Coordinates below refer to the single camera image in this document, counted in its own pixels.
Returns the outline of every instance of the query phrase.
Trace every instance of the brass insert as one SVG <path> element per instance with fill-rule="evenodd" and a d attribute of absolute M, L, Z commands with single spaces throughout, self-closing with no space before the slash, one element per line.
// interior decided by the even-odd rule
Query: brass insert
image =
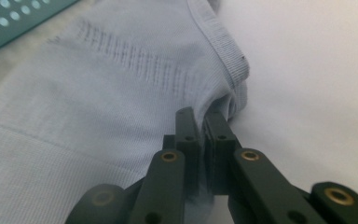
<path fill-rule="evenodd" d="M 247 161 L 258 161 L 260 157 L 253 151 L 244 151 L 241 156 Z"/>
<path fill-rule="evenodd" d="M 342 189 L 328 188 L 324 190 L 324 194 L 327 196 L 327 198 L 329 198 L 335 203 L 345 206 L 350 206 L 354 204 L 353 197 Z"/>
<path fill-rule="evenodd" d="M 109 190 L 102 190 L 94 194 L 92 204 L 95 206 L 105 206 L 115 199 L 115 195 Z"/>
<path fill-rule="evenodd" d="M 178 159 L 178 156 L 176 153 L 173 152 L 166 152 L 161 155 L 161 158 L 166 162 L 176 161 Z"/>

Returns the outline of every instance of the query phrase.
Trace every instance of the hole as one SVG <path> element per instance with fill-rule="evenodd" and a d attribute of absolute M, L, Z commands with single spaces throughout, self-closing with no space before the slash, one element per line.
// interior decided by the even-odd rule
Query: hole
<path fill-rule="evenodd" d="M 164 161 L 176 161 L 177 155 L 173 152 L 166 152 L 166 153 L 162 154 L 161 158 Z"/>
<path fill-rule="evenodd" d="M 186 136 L 185 140 L 190 142 L 190 141 L 193 141 L 194 138 L 192 136 Z"/>
<path fill-rule="evenodd" d="M 36 8 L 36 9 L 39 9 L 40 8 L 40 3 L 38 1 L 32 1 L 31 5 Z"/>
<path fill-rule="evenodd" d="M 1 17 L 0 18 L 0 24 L 2 26 L 8 26 L 8 20 L 6 18 Z"/>
<path fill-rule="evenodd" d="M 302 215 L 301 213 L 297 212 L 297 211 L 290 211 L 287 213 L 287 216 L 294 222 L 297 224 L 304 224 L 307 223 L 307 218 Z"/>
<path fill-rule="evenodd" d="M 10 3 L 7 0 L 0 0 L 0 4 L 2 7 L 5 7 L 5 8 L 10 7 Z"/>
<path fill-rule="evenodd" d="M 27 6 L 22 6 L 21 12 L 24 13 L 25 15 L 29 15 L 31 13 L 31 9 L 28 8 Z"/>
<path fill-rule="evenodd" d="M 247 161 L 257 161 L 260 157 L 253 151 L 244 151 L 241 156 Z"/>
<path fill-rule="evenodd" d="M 345 201 L 347 200 L 347 196 L 345 196 L 344 194 L 340 193 L 340 192 L 335 192 L 333 191 L 332 192 L 332 195 L 336 198 L 336 199 L 339 199 L 339 200 L 342 200 L 342 201 Z"/>
<path fill-rule="evenodd" d="M 329 188 L 324 190 L 324 194 L 329 198 L 331 201 L 335 203 L 339 203 L 341 205 L 353 205 L 354 199 L 352 196 L 347 193 L 346 191 L 338 188 Z"/>
<path fill-rule="evenodd" d="M 111 191 L 104 190 L 94 194 L 94 196 L 92 197 L 92 203 L 95 206 L 105 206 L 111 203 L 114 199 L 115 195 Z"/>
<path fill-rule="evenodd" d="M 158 213 L 149 213 L 145 217 L 147 224 L 159 224 L 161 222 L 161 215 Z"/>
<path fill-rule="evenodd" d="M 10 17 L 11 17 L 11 19 L 13 19 L 15 21 L 18 21 L 20 19 L 19 13 L 15 12 L 15 11 L 10 12 Z"/>

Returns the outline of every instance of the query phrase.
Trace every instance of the white table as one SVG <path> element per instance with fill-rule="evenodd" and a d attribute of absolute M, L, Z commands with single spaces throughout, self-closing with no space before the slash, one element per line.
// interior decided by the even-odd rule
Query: white table
<path fill-rule="evenodd" d="M 92 2 L 0 49 L 0 83 Z M 358 1 L 222 0 L 218 15 L 251 65 L 249 103 L 231 121 L 241 143 L 297 187 L 330 180 L 358 192 Z M 232 223 L 226 201 L 210 223 Z"/>

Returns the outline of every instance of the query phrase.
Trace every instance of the teal tray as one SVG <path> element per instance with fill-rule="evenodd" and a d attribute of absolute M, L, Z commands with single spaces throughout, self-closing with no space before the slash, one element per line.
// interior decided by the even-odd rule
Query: teal tray
<path fill-rule="evenodd" d="M 0 0 L 0 47 L 78 0 Z"/>

